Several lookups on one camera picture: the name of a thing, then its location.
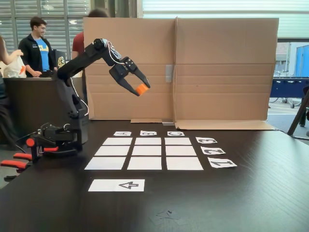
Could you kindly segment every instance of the blank white paper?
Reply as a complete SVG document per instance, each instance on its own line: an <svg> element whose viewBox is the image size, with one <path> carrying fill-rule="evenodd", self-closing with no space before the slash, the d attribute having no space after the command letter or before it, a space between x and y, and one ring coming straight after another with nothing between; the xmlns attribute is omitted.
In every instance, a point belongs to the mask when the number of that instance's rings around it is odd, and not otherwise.
<svg viewBox="0 0 309 232"><path fill-rule="evenodd" d="M130 146L101 146L95 156L126 156Z"/></svg>
<svg viewBox="0 0 309 232"><path fill-rule="evenodd" d="M93 157L85 170L121 170L125 157Z"/></svg>
<svg viewBox="0 0 309 232"><path fill-rule="evenodd" d="M131 132L129 131L116 131L114 136L130 136Z"/></svg>
<svg viewBox="0 0 309 232"><path fill-rule="evenodd" d="M140 136L152 136L152 135L156 135L155 131L140 131Z"/></svg>
<svg viewBox="0 0 309 232"><path fill-rule="evenodd" d="M184 133L181 131L168 131L168 136L184 136Z"/></svg>
<svg viewBox="0 0 309 232"><path fill-rule="evenodd" d="M212 139L212 138L196 137L196 139L200 144L214 144L217 142L215 139Z"/></svg>
<svg viewBox="0 0 309 232"><path fill-rule="evenodd" d="M192 146L166 146L167 156L196 156L195 150Z"/></svg>
<svg viewBox="0 0 309 232"><path fill-rule="evenodd" d="M165 145L191 145L189 138L165 138Z"/></svg>
<svg viewBox="0 0 309 232"><path fill-rule="evenodd" d="M166 157L168 170L203 170L197 157Z"/></svg>
<svg viewBox="0 0 309 232"><path fill-rule="evenodd" d="M160 156L161 146L134 146L132 156Z"/></svg>
<svg viewBox="0 0 309 232"><path fill-rule="evenodd" d="M201 146L202 152L205 155L220 155L220 154L225 154L225 152L218 147L203 147Z"/></svg>
<svg viewBox="0 0 309 232"><path fill-rule="evenodd" d="M89 192L144 192L144 179L96 179Z"/></svg>
<svg viewBox="0 0 309 232"><path fill-rule="evenodd" d="M161 157L131 157L128 170L161 170Z"/></svg>
<svg viewBox="0 0 309 232"><path fill-rule="evenodd" d="M131 145L132 138L107 138L103 145Z"/></svg>
<svg viewBox="0 0 309 232"><path fill-rule="evenodd" d="M135 145L161 145L161 138L136 138Z"/></svg>
<svg viewBox="0 0 309 232"><path fill-rule="evenodd" d="M208 158L209 163L213 168L230 168L230 167L237 167L236 164L234 164L229 159L215 159L215 158Z"/></svg>

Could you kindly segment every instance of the dark wooden table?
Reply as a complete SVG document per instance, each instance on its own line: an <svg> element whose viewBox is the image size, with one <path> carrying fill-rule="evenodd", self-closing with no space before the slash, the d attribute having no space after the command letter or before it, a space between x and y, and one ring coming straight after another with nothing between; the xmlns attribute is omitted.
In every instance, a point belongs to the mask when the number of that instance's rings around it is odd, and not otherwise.
<svg viewBox="0 0 309 232"><path fill-rule="evenodd" d="M161 171L89 171L85 166L116 131L131 131L133 138L140 130L156 131L164 138L175 128L95 121L89 130L79 156L43 158L0 190L1 232L309 231L309 147L280 131L184 131L203 171L166 166ZM209 146L226 154L213 157L231 159L238 167L212 168L196 136L216 139ZM88 192L97 178L145 179L145 189ZM165 219L155 225L151 218L165 209L186 224Z"/></svg>

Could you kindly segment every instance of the logo on shirt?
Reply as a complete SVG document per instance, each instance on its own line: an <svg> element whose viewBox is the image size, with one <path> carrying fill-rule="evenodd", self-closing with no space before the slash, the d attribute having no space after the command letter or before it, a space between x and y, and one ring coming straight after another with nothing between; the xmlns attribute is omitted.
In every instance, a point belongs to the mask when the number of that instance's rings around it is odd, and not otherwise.
<svg viewBox="0 0 309 232"><path fill-rule="evenodd" d="M58 67L61 68L64 65L64 58L63 57L59 57L58 59Z"/></svg>
<svg viewBox="0 0 309 232"><path fill-rule="evenodd" d="M48 46L46 45L46 48L43 47L43 45L39 45L40 51L41 52L48 52Z"/></svg>

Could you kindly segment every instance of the cardboard box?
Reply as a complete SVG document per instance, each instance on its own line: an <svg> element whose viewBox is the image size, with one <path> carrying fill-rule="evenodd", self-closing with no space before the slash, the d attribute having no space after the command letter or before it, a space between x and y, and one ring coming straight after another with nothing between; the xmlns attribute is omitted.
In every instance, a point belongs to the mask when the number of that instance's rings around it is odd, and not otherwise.
<svg viewBox="0 0 309 232"><path fill-rule="evenodd" d="M110 40L151 85L136 97L110 77L103 60L97 61L86 69L90 118L172 118L177 128L193 130L272 129L261 120L267 118L278 23L260 18L85 18L85 45L96 38ZM140 84L132 75L126 80L133 87Z"/></svg>

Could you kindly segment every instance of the wire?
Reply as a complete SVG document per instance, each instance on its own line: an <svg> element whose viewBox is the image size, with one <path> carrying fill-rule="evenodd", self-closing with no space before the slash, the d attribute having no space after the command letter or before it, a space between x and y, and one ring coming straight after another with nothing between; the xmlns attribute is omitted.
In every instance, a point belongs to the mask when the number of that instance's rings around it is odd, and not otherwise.
<svg viewBox="0 0 309 232"><path fill-rule="evenodd" d="M30 134L27 134L27 135L25 135L25 136L23 136L23 137L17 139L15 142L17 142L17 141L19 141L19 140L21 140L21 139L24 139L24 138L26 138L26 137L28 137L28 136L31 136L31 135L33 135L33 134L36 134L36 133L37 133L37 131L32 132L32 133L30 133Z"/></svg>
<svg viewBox="0 0 309 232"><path fill-rule="evenodd" d="M74 91L75 91L75 93L76 93L77 97L79 97L79 96L78 96L78 94L77 94L77 92L76 92L76 89L75 89L75 87L74 87L72 77L70 77L70 79L71 79L72 87L73 87L73 89L74 89ZM85 116L86 116L86 115L88 115L88 114L89 114L89 107L87 106L87 104L86 104L86 103L85 103L82 99L80 99L80 100L81 100L81 101L82 101L82 103L84 103L84 104L85 104L85 106L87 107L87 113L85 114Z"/></svg>
<svg viewBox="0 0 309 232"><path fill-rule="evenodd" d="M66 129L66 126L67 126L67 125L69 125L69 123L64 124L64 126L63 126L63 129L64 129L64 130Z"/></svg>
<svg viewBox="0 0 309 232"><path fill-rule="evenodd" d="M111 48L114 48L114 46L111 47L110 41L108 41L108 40L107 40L107 46L108 46L108 51L109 51L109 53L110 53L110 57L112 58L112 60L113 60L115 63L117 63L117 64L124 64L124 63L120 63L120 62L117 62L116 60L114 60L114 58L113 58L112 55L111 55Z"/></svg>
<svg viewBox="0 0 309 232"><path fill-rule="evenodd" d="M22 149L20 146L18 146L17 144L15 144L15 146L16 146L19 150L21 150L23 153L26 153L26 151L25 151L24 149Z"/></svg>

